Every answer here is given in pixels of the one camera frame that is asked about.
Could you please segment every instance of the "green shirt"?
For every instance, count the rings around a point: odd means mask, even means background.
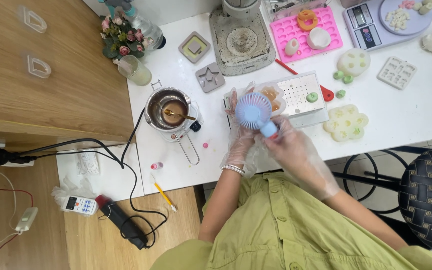
[[[432,252],[395,251],[276,172],[241,181],[238,208],[214,243],[183,242],[151,269],[432,270]]]

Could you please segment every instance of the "shirt button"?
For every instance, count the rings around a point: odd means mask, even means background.
[[[290,263],[289,269],[290,270],[303,270],[303,268],[301,268],[301,266],[299,264],[297,264],[296,262]]]

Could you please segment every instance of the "flower bouquet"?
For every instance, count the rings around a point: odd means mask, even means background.
[[[114,64],[128,54],[137,58],[143,57],[148,46],[148,40],[141,33],[141,29],[131,27],[129,21],[122,14],[111,16],[100,16],[101,38],[104,41],[103,55],[112,58]]]

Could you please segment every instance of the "stand mixer base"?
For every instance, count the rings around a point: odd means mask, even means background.
[[[222,9],[209,15],[216,63],[224,76],[249,73],[273,63],[276,51],[258,12],[249,19],[224,16]]]

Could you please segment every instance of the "stool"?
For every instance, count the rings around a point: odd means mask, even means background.
[[[358,155],[352,156],[348,160],[344,173],[333,171],[333,175],[338,178],[343,178],[346,191],[349,191],[347,189],[346,180],[373,185],[374,187],[371,189],[370,193],[372,193],[376,187],[396,191],[398,193],[399,207],[388,211],[373,211],[377,213],[391,213],[400,210],[406,224],[412,232],[421,242],[432,249],[432,149],[401,146],[392,148],[391,150],[420,154],[420,156],[408,165],[394,152],[383,150],[383,152],[397,158],[405,166],[405,171],[401,179],[378,174],[377,167],[372,158],[371,162],[374,165],[375,172],[365,171],[364,175],[374,176],[375,179],[347,174],[349,163]]]

